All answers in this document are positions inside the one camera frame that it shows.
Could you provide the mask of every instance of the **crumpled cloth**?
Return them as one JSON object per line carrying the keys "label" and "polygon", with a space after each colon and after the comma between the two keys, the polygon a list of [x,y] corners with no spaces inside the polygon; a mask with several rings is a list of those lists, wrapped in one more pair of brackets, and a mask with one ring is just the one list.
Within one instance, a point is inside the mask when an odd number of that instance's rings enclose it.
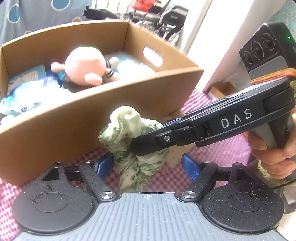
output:
{"label": "crumpled cloth", "polygon": [[136,110],[121,106],[110,115],[111,123],[103,128],[99,140],[114,155],[115,170],[120,175],[121,192],[140,192],[150,182],[150,177],[161,169],[169,149],[136,156],[130,151],[131,139],[146,134],[163,125],[155,120],[143,119]]}

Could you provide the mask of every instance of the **finger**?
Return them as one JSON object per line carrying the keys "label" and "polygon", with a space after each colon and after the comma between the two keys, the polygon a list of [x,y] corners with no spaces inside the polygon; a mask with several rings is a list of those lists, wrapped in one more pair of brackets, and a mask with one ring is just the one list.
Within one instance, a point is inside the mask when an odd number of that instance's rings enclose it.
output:
{"label": "finger", "polygon": [[265,150],[267,149],[266,143],[263,139],[256,136],[253,132],[248,133],[248,142],[252,149]]}
{"label": "finger", "polygon": [[262,162],[268,165],[275,165],[286,159],[283,150],[281,149],[266,149],[266,150],[256,150],[252,149],[252,154],[257,157]]}
{"label": "finger", "polygon": [[275,175],[275,174],[272,174],[272,173],[269,173],[269,175],[275,179],[284,179],[285,177],[291,175],[292,172],[289,172],[287,174],[284,174],[284,175]]}
{"label": "finger", "polygon": [[288,158],[296,155],[296,128],[294,128],[290,133],[290,137],[284,148],[284,154]]}
{"label": "finger", "polygon": [[261,166],[271,174],[286,175],[295,170],[296,163],[291,160],[284,160],[275,165],[268,165],[266,163],[261,162]]}

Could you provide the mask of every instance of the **metal rivet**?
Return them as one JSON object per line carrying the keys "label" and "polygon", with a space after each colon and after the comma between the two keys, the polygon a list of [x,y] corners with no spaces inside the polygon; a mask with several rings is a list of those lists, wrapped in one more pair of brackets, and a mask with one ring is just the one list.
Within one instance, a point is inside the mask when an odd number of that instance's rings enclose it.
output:
{"label": "metal rivet", "polygon": [[110,191],[101,192],[100,197],[102,199],[108,200],[108,199],[111,199],[111,198],[115,197],[115,193],[110,192]]}
{"label": "metal rivet", "polygon": [[191,199],[191,198],[195,198],[197,196],[197,194],[193,191],[185,191],[185,192],[182,192],[182,196],[184,198]]}
{"label": "metal rivet", "polygon": [[169,142],[170,141],[170,137],[169,136],[165,136],[165,142]]}

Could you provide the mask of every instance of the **small cardboard box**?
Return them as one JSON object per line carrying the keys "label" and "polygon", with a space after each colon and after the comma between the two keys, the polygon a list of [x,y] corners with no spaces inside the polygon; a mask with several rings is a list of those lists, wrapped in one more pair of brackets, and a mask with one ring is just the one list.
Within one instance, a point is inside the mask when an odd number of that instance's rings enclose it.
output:
{"label": "small cardboard box", "polygon": [[217,99],[223,99],[225,96],[233,94],[238,90],[229,82],[217,83],[213,85],[209,91],[209,96],[214,96]]}
{"label": "small cardboard box", "polygon": [[[99,131],[117,107],[134,107],[143,118],[159,119],[179,110],[203,70],[184,54],[146,30],[122,21],[59,25],[19,37],[0,48],[0,91],[8,79],[27,69],[63,63],[79,45],[103,54],[125,51],[155,71],[149,77],[115,81],[53,100],[0,126],[0,178],[14,185],[38,177],[54,162],[69,161],[98,148]],[[143,56],[145,47],[163,59],[157,67]]]}

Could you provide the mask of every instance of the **pink plush toy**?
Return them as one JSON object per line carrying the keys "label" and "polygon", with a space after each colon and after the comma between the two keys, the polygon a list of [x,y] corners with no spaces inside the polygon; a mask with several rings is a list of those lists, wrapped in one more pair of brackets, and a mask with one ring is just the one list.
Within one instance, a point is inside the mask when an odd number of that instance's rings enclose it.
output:
{"label": "pink plush toy", "polygon": [[65,64],[54,62],[50,69],[54,73],[65,72],[66,77],[78,85],[100,85],[105,75],[107,82],[119,79],[111,68],[118,65],[116,57],[106,62],[102,53],[94,47],[78,47],[66,58]]}

